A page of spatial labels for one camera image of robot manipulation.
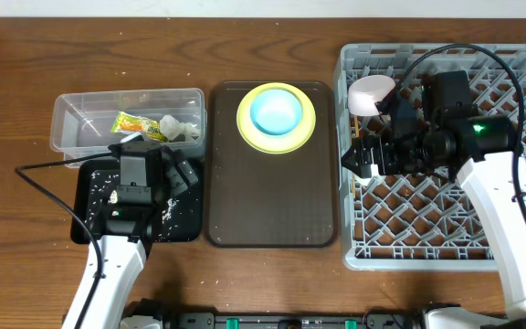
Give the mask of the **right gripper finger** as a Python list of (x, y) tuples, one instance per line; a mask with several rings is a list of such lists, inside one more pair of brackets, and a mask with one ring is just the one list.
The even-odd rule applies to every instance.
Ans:
[(341, 165), (353, 174), (360, 173), (362, 165), (378, 165), (380, 175), (394, 173), (393, 146), (385, 139), (374, 136), (353, 138), (350, 148), (341, 156)]
[(406, 137), (418, 133), (416, 112), (398, 90), (391, 90), (381, 101), (377, 101), (375, 106), (380, 114), (390, 116), (393, 137)]

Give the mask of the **white cup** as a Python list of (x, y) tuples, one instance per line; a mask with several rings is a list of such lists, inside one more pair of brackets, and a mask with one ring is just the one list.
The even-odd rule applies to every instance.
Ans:
[(355, 175), (355, 179), (361, 186), (368, 186), (373, 178), (379, 176), (378, 165), (367, 164), (360, 167), (360, 173)]

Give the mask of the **white bowl with rice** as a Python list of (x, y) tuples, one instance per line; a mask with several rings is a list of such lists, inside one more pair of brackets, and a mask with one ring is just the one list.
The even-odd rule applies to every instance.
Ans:
[(379, 114), (376, 103), (394, 89), (395, 81), (385, 75), (370, 75), (355, 81), (348, 89), (348, 110), (355, 116)]

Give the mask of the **white tissue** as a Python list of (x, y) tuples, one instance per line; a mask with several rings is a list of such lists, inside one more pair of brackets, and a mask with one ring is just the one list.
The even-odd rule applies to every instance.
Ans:
[(196, 124), (179, 122), (172, 115), (164, 115), (159, 122), (161, 134), (169, 142), (192, 142), (202, 134)]

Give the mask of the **green snack wrapper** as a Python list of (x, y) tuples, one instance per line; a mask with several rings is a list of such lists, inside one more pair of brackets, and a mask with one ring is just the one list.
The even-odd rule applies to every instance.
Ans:
[(153, 119), (135, 116), (120, 111), (113, 122), (112, 133), (143, 133), (153, 140), (167, 142), (167, 137), (160, 131), (160, 124)]

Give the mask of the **yellow plate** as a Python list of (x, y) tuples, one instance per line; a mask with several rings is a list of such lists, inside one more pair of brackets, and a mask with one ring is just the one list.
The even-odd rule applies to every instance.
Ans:
[[(272, 136), (261, 132), (251, 121), (250, 106), (255, 97), (264, 90), (280, 89), (293, 93), (302, 105), (300, 124), (290, 133)], [(310, 98), (294, 85), (270, 82), (249, 91), (237, 108), (237, 128), (243, 139), (254, 149), (266, 154), (286, 154), (304, 145), (312, 136), (316, 112)]]

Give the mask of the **light blue bowl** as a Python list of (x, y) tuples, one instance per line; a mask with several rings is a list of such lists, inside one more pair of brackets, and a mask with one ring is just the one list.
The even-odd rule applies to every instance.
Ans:
[(287, 90), (264, 90), (253, 100), (250, 117), (261, 132), (280, 136), (290, 133), (300, 124), (302, 105)]

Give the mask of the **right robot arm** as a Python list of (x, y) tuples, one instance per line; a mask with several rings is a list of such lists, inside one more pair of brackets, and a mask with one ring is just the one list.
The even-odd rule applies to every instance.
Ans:
[(526, 164), (514, 127), (504, 116), (480, 116), (466, 87), (427, 87), (424, 96), (431, 125), (419, 130), (416, 112), (393, 88), (350, 88), (350, 113), (388, 114), (392, 131), (353, 139), (342, 166), (365, 179), (447, 168), (472, 202), (497, 262), (507, 306), (503, 327), (526, 328)]

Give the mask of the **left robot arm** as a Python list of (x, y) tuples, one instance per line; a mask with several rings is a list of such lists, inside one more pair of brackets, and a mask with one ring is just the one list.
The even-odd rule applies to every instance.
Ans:
[(84, 162), (70, 236), (89, 255), (64, 327), (164, 327), (156, 302), (123, 311), (153, 245), (198, 237), (202, 205), (202, 166), (180, 151), (135, 142), (112, 159)]

